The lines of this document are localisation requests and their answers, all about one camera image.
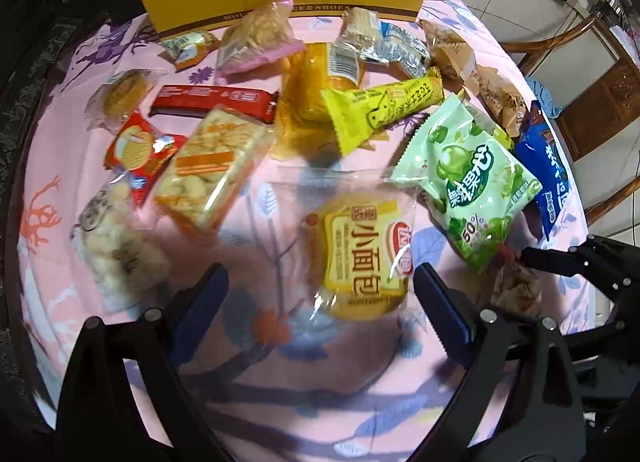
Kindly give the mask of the red chocolate bar wrapper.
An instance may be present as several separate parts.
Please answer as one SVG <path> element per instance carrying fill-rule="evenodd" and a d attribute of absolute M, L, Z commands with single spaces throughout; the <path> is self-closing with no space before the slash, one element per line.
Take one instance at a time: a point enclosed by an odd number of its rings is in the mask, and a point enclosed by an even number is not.
<path fill-rule="evenodd" d="M 166 114 L 204 118 L 208 112 L 221 106 L 272 124 L 278 99 L 277 92 L 254 88 L 165 85 L 151 104 L 149 117 Z"/>

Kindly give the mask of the pink floral tablecloth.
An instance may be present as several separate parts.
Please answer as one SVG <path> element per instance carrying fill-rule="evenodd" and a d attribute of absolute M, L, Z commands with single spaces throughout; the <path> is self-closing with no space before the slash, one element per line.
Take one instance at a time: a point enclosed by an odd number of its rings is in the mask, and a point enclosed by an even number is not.
<path fill-rule="evenodd" d="M 335 43 L 346 10 L 334 17 L 297 17 L 292 11 L 288 21 L 305 46 Z M 457 32 L 473 48 L 476 65 L 497 69 L 530 109 L 534 94 L 520 70 L 461 0 L 424 0 L 415 22 L 393 24 L 426 45 L 421 20 Z M 168 257 L 168 277 L 137 305 L 108 314 L 70 240 L 86 204 L 117 174 L 103 165 L 117 133 L 88 129 L 89 98 L 118 72 L 166 71 L 137 109 L 161 132 L 188 140 L 203 118 L 149 117 L 163 86 L 244 87 L 280 96 L 292 56 L 223 78 L 216 71 L 218 49 L 177 71 L 161 40 L 147 14 L 100 26 L 75 48 L 32 137 L 17 239 L 21 305 L 39 372 L 52 381 L 55 393 L 53 430 L 24 443 L 27 459 L 210 461 L 213 443 L 219 442 L 235 461 L 408 460 L 442 420 L 462 377 L 416 297 L 413 273 L 430 263 L 474 304 L 502 309 L 490 302 L 497 255 L 483 270 L 471 268 L 420 189 L 404 304 L 371 321 L 317 314 L 306 286 L 300 235 L 283 221 L 270 180 L 280 166 L 394 170 L 413 134 L 442 103 L 381 128 L 348 156 L 337 146 L 310 160 L 270 156 L 276 143 L 273 120 L 269 152 L 211 236 L 189 236 L 162 211 L 154 201 L 158 178 L 134 211 L 139 226 Z M 458 96 L 480 127 L 515 156 L 520 136 L 506 133 L 480 94 L 443 75 L 442 88 L 442 102 Z M 567 250 L 587 235 L 570 162 L 555 145 L 570 182 L 560 221 L 547 239 L 534 199 L 515 216 L 503 242 L 508 248 Z M 213 264 L 227 269 L 229 293 L 192 359 L 174 367 L 169 303 Z M 559 335 L 592 325 L 589 282 L 571 274 L 535 274 L 540 311 L 527 317 L 536 332 Z"/>

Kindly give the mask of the blue white foil packet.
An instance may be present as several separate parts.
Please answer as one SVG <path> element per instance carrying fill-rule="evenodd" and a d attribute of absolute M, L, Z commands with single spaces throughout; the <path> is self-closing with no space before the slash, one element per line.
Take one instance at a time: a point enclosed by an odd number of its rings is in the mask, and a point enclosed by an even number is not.
<path fill-rule="evenodd" d="M 409 78 L 422 78 L 426 74 L 431 54 L 422 40 L 388 22 L 381 23 L 381 34 L 376 52 L 383 61 L 396 64 Z"/>

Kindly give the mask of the pink packet of crackers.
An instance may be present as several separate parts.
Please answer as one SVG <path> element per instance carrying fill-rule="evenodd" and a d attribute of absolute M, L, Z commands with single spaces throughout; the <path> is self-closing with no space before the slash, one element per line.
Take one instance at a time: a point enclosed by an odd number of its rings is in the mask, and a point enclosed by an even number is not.
<path fill-rule="evenodd" d="M 216 71 L 225 78 L 275 63 L 305 49 L 288 21 L 294 0 L 276 0 L 229 26 L 218 48 Z"/>

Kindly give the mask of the tan broad bean packet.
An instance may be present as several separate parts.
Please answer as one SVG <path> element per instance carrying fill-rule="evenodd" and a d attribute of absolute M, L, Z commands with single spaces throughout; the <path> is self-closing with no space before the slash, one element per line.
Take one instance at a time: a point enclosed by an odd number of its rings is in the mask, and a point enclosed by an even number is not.
<path fill-rule="evenodd" d="M 480 96 L 495 121 L 511 138 L 518 138 L 527 113 L 524 98 L 515 86 L 490 66 L 476 66 L 474 78 Z"/>

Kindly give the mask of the clear round cookie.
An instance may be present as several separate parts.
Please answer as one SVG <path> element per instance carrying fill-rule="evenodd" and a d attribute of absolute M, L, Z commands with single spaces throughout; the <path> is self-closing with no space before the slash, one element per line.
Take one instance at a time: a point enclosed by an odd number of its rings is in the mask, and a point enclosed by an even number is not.
<path fill-rule="evenodd" d="M 116 134 L 166 74 L 160 69 L 134 68 L 111 76 L 87 102 L 88 129 L 104 128 Z"/>

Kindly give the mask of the brown paper pastry packet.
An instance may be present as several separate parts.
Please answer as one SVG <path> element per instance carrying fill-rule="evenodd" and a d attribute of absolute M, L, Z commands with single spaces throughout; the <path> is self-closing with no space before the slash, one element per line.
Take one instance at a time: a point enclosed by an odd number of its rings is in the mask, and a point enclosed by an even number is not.
<path fill-rule="evenodd" d="M 439 23 L 420 21 L 432 63 L 446 78 L 459 80 L 474 96 L 480 93 L 473 48 L 454 30 Z"/>

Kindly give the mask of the blue cloth on chair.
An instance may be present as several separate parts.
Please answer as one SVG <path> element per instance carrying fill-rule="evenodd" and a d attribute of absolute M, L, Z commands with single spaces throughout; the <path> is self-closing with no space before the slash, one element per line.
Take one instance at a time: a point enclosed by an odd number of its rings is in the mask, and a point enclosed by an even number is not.
<path fill-rule="evenodd" d="M 541 106 L 541 109 L 548 116 L 548 118 L 551 118 L 552 120 L 558 118 L 561 114 L 562 109 L 555 104 L 550 90 L 540 81 L 537 81 L 536 78 L 532 78 L 531 76 L 526 76 L 525 81 L 528 87 L 534 93 L 537 101 Z"/>

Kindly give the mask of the clutter on side table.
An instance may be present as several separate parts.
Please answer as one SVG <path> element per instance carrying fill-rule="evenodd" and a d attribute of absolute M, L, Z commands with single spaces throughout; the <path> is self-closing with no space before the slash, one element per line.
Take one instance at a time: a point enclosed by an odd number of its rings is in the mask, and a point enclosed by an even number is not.
<path fill-rule="evenodd" d="M 627 35 L 632 44 L 639 45 L 639 7 L 631 0 L 598 0 L 597 11 L 616 37 Z"/>

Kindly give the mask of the clear packet white balls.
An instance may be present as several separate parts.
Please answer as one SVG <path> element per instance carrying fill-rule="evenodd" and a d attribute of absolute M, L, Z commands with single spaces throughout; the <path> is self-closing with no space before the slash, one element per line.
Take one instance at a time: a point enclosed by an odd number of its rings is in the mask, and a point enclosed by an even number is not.
<path fill-rule="evenodd" d="M 99 188 L 79 214 L 70 240 L 108 314 L 137 305 L 168 277 L 168 257 L 139 226 L 127 172 L 110 176 Z"/>

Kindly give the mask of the yellow cheese rice cracker bar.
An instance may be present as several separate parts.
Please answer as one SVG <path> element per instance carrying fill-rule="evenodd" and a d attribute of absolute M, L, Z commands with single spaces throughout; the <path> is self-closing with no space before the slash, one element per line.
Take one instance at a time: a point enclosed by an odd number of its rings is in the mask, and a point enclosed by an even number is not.
<path fill-rule="evenodd" d="M 422 78 L 368 89 L 322 89 L 338 150 L 348 156 L 375 132 L 444 100 L 442 74 L 431 66 Z"/>

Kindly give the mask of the small orange green candy packet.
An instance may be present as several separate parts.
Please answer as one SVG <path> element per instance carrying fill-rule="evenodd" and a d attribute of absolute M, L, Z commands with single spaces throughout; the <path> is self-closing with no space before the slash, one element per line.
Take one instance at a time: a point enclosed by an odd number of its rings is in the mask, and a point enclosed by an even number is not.
<path fill-rule="evenodd" d="M 177 71 L 196 66 L 219 45 L 220 39 L 209 31 L 190 32 L 160 41 Z"/>

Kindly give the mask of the orange rice crisp block packet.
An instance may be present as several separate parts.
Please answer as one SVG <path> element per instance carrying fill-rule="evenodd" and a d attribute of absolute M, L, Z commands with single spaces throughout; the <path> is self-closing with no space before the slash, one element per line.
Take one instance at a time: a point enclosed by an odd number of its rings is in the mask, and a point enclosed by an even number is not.
<path fill-rule="evenodd" d="M 273 141 L 270 125 L 218 104 L 171 159 L 154 201 L 189 236 L 211 236 Z"/>

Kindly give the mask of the green apple candy bag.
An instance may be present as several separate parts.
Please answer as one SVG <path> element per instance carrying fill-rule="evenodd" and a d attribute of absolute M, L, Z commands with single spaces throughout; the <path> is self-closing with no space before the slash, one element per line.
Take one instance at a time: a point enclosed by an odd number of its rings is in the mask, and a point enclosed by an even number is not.
<path fill-rule="evenodd" d="M 410 139 L 394 182 L 420 187 L 425 204 L 466 263 L 483 270 L 541 182 L 449 96 Z"/>

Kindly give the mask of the dark carved wooden furniture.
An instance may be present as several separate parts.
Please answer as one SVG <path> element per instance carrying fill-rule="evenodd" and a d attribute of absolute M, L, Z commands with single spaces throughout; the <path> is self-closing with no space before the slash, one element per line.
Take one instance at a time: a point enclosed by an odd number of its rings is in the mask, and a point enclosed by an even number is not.
<path fill-rule="evenodd" d="M 1 0 L 1 241 L 17 226 L 14 177 L 60 53 L 105 18 L 117 20 L 140 0 Z"/>

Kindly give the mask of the orange translucent snack packet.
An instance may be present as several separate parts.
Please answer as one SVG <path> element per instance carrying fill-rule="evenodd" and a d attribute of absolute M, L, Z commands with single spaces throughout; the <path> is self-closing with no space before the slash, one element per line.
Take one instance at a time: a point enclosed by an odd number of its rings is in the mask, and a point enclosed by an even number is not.
<path fill-rule="evenodd" d="M 278 161 L 310 160 L 335 152 L 335 130 L 322 92 L 357 89 L 363 75 L 357 53 L 340 44 L 310 43 L 292 55 L 282 76 L 270 156 Z"/>

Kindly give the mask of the blue cocoa snack bag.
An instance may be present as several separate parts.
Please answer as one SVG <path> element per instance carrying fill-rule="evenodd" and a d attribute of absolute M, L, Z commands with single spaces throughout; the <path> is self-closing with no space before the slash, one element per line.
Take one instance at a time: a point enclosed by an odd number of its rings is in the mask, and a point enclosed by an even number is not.
<path fill-rule="evenodd" d="M 532 102 L 524 116 L 514 151 L 515 156 L 542 185 L 535 202 L 542 232 L 550 239 L 570 194 L 570 182 L 538 100 Z"/>

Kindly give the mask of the red round biscuit packet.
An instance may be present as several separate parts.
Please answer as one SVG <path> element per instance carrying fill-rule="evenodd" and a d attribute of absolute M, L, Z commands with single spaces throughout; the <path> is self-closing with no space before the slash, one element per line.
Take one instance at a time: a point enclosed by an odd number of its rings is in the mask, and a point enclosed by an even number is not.
<path fill-rule="evenodd" d="M 158 130 L 133 110 L 107 148 L 103 165 L 124 173 L 132 202 L 141 208 L 172 157 L 186 143 L 186 136 Z"/>

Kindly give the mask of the small bread yellow packet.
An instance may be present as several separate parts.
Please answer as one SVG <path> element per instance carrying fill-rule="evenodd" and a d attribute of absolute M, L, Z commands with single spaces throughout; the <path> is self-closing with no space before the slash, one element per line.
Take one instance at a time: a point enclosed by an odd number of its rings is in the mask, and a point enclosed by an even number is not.
<path fill-rule="evenodd" d="M 371 321 L 409 293 L 418 174 L 280 166 L 270 184 L 283 221 L 300 235 L 317 314 Z"/>

